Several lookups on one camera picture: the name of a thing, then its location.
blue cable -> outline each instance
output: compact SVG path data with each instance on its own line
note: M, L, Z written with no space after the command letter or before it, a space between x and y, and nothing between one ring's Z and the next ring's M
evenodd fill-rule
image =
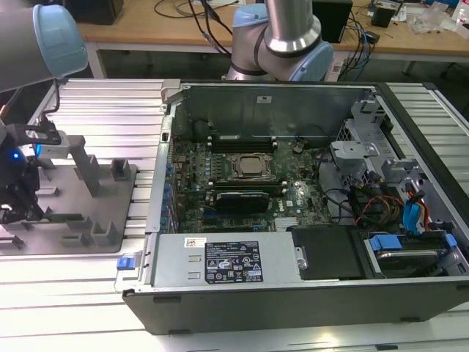
M360 77L360 75L362 74L363 72L363 69L365 68L366 66L366 63L368 62L368 51L367 51L367 48L368 48L368 40L366 39L366 35L365 35L365 31L362 30L362 28L358 28L356 26L350 26L350 25L347 25L348 28L351 28L351 29L355 29L356 31L360 32L361 35L363 36L363 50L365 52L365 57L361 60L360 62L360 68L358 69L358 73L357 73L357 76L353 79L353 81L355 82L358 77Z
M356 75L355 78L353 79L354 82L358 79L358 77L360 77L360 75L361 75L362 72L363 72L363 69L364 69L365 66L366 66L366 63L368 62L368 51L366 50L367 47L368 47L368 40L366 39L366 34L365 34L365 32L364 32L362 29L360 29L360 32L361 32L361 34L363 35L363 48L364 48L364 50L365 50L365 57L364 57L364 59L363 59L363 61L362 61L362 63L361 63L361 67L360 67L360 69L358 70L357 75Z

blue led light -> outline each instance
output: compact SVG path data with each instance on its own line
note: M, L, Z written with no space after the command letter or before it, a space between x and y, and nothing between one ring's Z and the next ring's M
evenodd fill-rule
M42 148L43 148L43 146L41 144L36 144L34 146L34 154L36 156L39 156L39 154L41 153Z

power supply label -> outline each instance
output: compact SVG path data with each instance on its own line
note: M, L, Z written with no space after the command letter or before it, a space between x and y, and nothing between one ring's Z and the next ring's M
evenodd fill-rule
M259 242L206 243L205 281L209 284L264 281Z

circuit board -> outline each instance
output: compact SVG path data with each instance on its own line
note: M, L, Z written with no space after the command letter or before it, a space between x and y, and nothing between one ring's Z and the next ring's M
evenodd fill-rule
M330 224L330 214L313 178L316 150L279 140L274 153L215 154L206 144L175 142L181 233L282 231L287 225ZM282 184L262 213L220 213L210 200L210 181L269 180Z

aluminum extrusion table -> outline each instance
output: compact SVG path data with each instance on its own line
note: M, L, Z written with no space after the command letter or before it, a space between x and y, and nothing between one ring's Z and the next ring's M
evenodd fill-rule
M121 295L115 293L114 279L117 258L137 252L144 243L163 116L162 82L71 80L62 88L61 108L53 116L58 128L85 135L87 152L95 154L100 163L109 163L115 157L129 158L139 168L125 230L127 237L116 254L0 257L0 350L375 351L376 345L397 345L406 351L468 350L469 304L423 323L173 337L146 333ZM429 91L421 84L389 86L469 192L468 123L436 90ZM53 90L45 101L52 97ZM395 137L411 156L403 139L398 134ZM131 272L129 279L135 275Z

